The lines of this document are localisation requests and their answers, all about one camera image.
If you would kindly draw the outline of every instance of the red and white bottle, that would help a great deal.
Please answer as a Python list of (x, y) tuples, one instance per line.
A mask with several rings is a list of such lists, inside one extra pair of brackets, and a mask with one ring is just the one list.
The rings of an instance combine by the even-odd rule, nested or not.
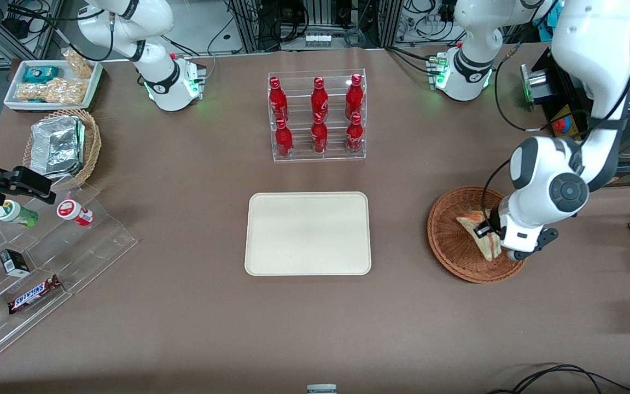
[(293, 156), (293, 135), (285, 126), (285, 119), (276, 119), (276, 146), (280, 157), (290, 158)]
[(94, 221), (94, 212), (82, 207), (75, 200), (65, 200), (57, 206), (57, 216), (72, 220), (80, 226), (88, 226)]
[(327, 92), (325, 92), (325, 80), (323, 77), (315, 77), (313, 85), (315, 85), (315, 89), (310, 97), (313, 114), (322, 114), (323, 119), (327, 120), (327, 111), (329, 108)]
[(345, 150), (348, 154), (358, 154), (361, 150), (361, 140), (363, 139), (363, 127), (361, 126), (361, 114), (353, 112), (352, 124), (347, 127), (347, 141)]
[(361, 74), (352, 75), (352, 85), (347, 90), (347, 107), (345, 107), (345, 117), (352, 120), (352, 114), (361, 111), (363, 103), (363, 88), (361, 88)]
[(272, 108), (273, 117), (283, 118), (288, 121), (288, 102), (285, 99), (285, 92), (281, 88), (281, 81), (278, 77), (269, 78), (269, 103)]
[(327, 125), (322, 114), (313, 114), (313, 126), (310, 128), (313, 137), (313, 151), (317, 154), (325, 153), (327, 150)]

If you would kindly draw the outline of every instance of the aluminum foil container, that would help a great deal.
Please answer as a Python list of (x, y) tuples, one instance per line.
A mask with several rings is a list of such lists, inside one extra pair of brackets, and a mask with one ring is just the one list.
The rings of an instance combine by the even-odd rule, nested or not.
[(75, 175), (82, 167), (79, 133), (82, 121), (74, 115), (43, 119), (33, 124), (30, 168), (54, 179)]

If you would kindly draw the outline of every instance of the acrylic bottle rack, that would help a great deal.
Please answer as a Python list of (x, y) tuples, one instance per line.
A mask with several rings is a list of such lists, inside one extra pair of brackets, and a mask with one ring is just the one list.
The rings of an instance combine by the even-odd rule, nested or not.
[[(361, 105), (361, 125), (364, 129), (361, 150), (356, 154), (349, 154), (345, 150), (347, 142), (347, 127), (349, 120), (345, 117), (345, 105), (347, 90), (352, 84), (352, 75), (361, 74), (363, 89), (363, 103)], [(269, 103), (269, 78), (278, 77), (281, 87), (288, 102), (287, 126), (293, 134), (293, 156), (290, 158), (278, 155), (276, 143), (276, 119)], [(328, 144), (324, 154), (318, 154), (312, 149), (312, 137), (310, 127), (313, 125), (312, 105), (310, 97), (313, 93), (313, 80), (315, 77), (323, 77), (325, 91), (328, 93), (328, 119), (325, 122), (328, 128)], [(270, 134), (272, 142), (273, 161), (316, 161), (316, 160), (360, 160), (366, 158), (366, 70), (342, 69), (313, 72), (272, 72), (266, 80), (267, 85), (267, 111), (269, 113)]]

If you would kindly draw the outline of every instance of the white tray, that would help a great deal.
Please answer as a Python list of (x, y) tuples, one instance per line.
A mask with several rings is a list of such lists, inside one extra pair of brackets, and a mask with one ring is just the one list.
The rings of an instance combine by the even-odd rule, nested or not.
[(244, 268), (255, 276), (367, 274), (371, 245), (366, 195), (253, 195)]
[(60, 109), (86, 109), (91, 105), (94, 93), (98, 86), (98, 80), (101, 79), (103, 66), (99, 62), (90, 62), (93, 65), (92, 77), (89, 78), (89, 88), (87, 94), (82, 100), (80, 105), (62, 104), (60, 102), (28, 102), (21, 101), (16, 98), (16, 90), (19, 83), (23, 80), (23, 75), (28, 67), (40, 67), (40, 66), (56, 66), (60, 68), (60, 74), (57, 76), (65, 79), (78, 79), (72, 69), (67, 64), (67, 60), (24, 60), (18, 66), (16, 74), (11, 80), (11, 85), (7, 92), (7, 96), (4, 98), (4, 105), (10, 109), (17, 109), (22, 111), (58, 111)]

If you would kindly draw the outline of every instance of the beige tray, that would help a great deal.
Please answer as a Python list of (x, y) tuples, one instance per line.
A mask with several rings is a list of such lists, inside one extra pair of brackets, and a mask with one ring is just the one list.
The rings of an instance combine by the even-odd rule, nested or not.
[(250, 275), (367, 274), (371, 245), (366, 195), (253, 195), (244, 268)]

